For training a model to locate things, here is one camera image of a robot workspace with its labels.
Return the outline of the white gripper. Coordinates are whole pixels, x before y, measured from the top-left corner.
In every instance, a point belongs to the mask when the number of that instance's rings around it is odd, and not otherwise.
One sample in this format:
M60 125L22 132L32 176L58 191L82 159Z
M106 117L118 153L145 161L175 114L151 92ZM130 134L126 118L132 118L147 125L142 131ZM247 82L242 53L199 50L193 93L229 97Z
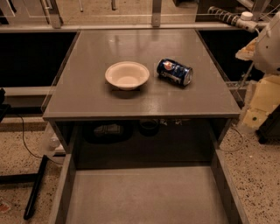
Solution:
M280 105L280 11L262 29L258 38L240 49L238 60L254 60L255 68L270 75L256 83L242 123L254 130Z

